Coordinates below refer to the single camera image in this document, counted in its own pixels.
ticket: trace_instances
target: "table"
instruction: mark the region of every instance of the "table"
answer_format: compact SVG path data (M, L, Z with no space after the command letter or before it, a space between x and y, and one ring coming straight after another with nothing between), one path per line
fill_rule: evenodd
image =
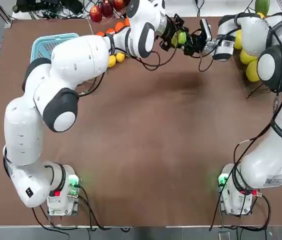
M208 17L216 36L218 17ZM187 18L195 30L198 18ZM94 32L113 27L94 23ZM2 165L6 105L23 94L31 46L40 36L90 33L84 19L16 20L5 29L0 50L0 226L37 225ZM156 43L162 61L172 54ZM202 67L210 58L203 59ZM156 63L155 56L146 61ZM206 72L178 51L167 65L149 72L133 59L109 69L92 95L79 100L78 118L67 132L44 130L42 158L73 166L104 226L207 226L217 201L216 179L232 162L235 145L256 136L272 115L273 95L246 99L232 60L215 61ZM271 225L282 225L282 187L262 191L272 207ZM267 208L225 224L262 225ZM38 213L44 224L44 217ZM56 224L89 225L79 216Z

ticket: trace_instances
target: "yellow lemon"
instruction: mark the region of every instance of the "yellow lemon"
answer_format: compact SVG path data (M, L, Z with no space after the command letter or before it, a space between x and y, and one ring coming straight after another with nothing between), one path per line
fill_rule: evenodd
M250 64L246 68L246 77L249 79L250 82L257 82L260 80L258 73L257 73L257 66L258 66L258 61L254 60L250 62Z
M265 19L266 17L263 15L262 12L257 12L256 14L258 14L262 19Z
M118 52L116 54L116 61L121 63L125 59L126 55L124 55L122 52Z
M117 62L116 56L114 56L114 55L109 56L109 65L108 65L108 67L112 68L114 65L116 65L116 62Z
M242 49L240 53L240 60L243 64L248 65L252 61L257 60L257 57L248 55L246 51Z
M242 49L241 37L242 37L242 32L240 29L236 32L235 43L234 43L235 49L239 49L239 50Z

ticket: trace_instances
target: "apple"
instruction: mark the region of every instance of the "apple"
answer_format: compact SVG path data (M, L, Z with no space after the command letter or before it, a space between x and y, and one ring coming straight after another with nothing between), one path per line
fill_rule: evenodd
M113 6L110 0L103 0L101 8L103 16L105 16L106 18L113 16Z
M102 10L99 6L91 7L90 18L93 22L100 22L102 20Z
M113 7L115 10L120 11L125 6L124 0L113 0Z

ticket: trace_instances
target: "blue basket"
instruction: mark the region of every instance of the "blue basket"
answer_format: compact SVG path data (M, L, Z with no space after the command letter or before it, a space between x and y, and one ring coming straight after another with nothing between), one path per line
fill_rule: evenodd
M76 33L64 33L39 37L32 45L30 62L38 58L51 59L52 50L56 45L77 37L79 37L79 35Z

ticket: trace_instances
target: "fruit pile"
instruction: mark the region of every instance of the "fruit pile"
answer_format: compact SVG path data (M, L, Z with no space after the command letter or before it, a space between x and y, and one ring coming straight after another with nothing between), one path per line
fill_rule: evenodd
M114 10L117 12L129 4L130 0L103 0L100 6L95 5L90 9L90 18L93 22L100 22L102 15L105 18L113 17Z
M261 12L257 13L262 19L265 18L264 14ZM258 82L260 80L257 72L258 67L258 58L256 56L250 56L246 53L246 51L242 48L241 43L242 32L238 30L236 32L234 48L237 50L241 50L240 60L244 65L247 65L245 75L250 82Z
M125 18L124 22L118 21L115 25L115 28L109 28L105 33L107 34L115 34L118 33L122 28L130 26L129 18ZM105 33L99 31L96 35L101 37L105 36ZM117 62L121 63L125 59L126 55L122 52L118 52L116 55L109 56L109 68L112 68L116 65Z

